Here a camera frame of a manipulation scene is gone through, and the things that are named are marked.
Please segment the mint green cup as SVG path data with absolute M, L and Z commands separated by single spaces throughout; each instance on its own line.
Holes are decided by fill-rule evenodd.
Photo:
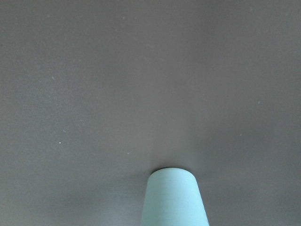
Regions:
M 142 226 L 208 226 L 196 178 L 180 168 L 153 172 L 146 186 Z

